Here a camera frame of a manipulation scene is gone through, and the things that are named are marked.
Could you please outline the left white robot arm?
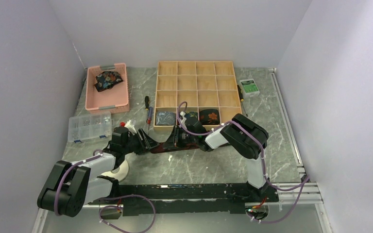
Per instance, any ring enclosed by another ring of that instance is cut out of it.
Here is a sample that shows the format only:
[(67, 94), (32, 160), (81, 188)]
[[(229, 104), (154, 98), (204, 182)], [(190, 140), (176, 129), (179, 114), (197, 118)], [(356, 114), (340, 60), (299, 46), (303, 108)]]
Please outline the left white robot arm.
[(101, 199), (109, 204), (121, 198), (119, 180), (105, 176), (115, 170), (130, 153), (143, 155), (159, 146), (143, 129), (131, 132), (116, 127), (104, 149), (78, 162), (60, 160), (53, 166), (37, 198), (37, 206), (57, 216), (76, 216), (87, 203)]

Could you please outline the dark red floral tie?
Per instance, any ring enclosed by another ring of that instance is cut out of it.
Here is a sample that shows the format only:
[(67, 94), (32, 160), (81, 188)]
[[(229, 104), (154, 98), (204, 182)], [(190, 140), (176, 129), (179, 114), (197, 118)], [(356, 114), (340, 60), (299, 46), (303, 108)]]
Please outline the dark red floral tie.
[(213, 149), (204, 141), (198, 143), (186, 143), (186, 144), (179, 144), (178, 147), (175, 144), (168, 144), (165, 147), (166, 143), (156, 143), (154, 147), (151, 146), (141, 146), (140, 149), (150, 152), (152, 154), (159, 154), (164, 152), (175, 152), (175, 151), (183, 151), (183, 150), (202, 150), (204, 152), (210, 152)]

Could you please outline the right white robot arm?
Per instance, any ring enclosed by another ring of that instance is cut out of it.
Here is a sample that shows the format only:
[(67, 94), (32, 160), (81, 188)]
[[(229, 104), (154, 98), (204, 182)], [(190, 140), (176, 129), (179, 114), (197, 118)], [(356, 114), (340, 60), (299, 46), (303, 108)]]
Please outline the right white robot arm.
[(267, 131), (242, 114), (236, 114), (232, 120), (207, 130), (194, 117), (180, 117), (180, 123), (174, 126), (164, 148), (190, 150), (192, 148), (209, 152), (219, 147), (232, 146), (246, 159), (248, 195), (253, 201), (261, 201), (267, 195), (265, 148), (269, 134)]

